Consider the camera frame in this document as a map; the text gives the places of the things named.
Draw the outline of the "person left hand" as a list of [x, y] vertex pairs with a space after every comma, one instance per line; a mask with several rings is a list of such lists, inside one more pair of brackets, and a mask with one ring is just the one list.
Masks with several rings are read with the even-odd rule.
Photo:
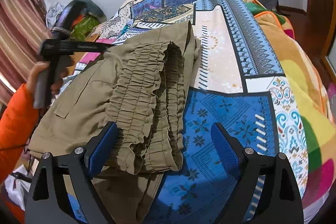
[[[38, 75], [49, 68], [49, 62], [39, 61], [37, 62], [33, 68], [30, 70], [26, 89], [27, 91], [34, 97], [35, 94], [35, 86], [37, 84]], [[63, 78], [68, 76], [68, 69], [64, 68], [58, 77], [58, 79], [51, 85], [51, 94], [53, 96], [59, 94], [60, 88], [63, 85]]]

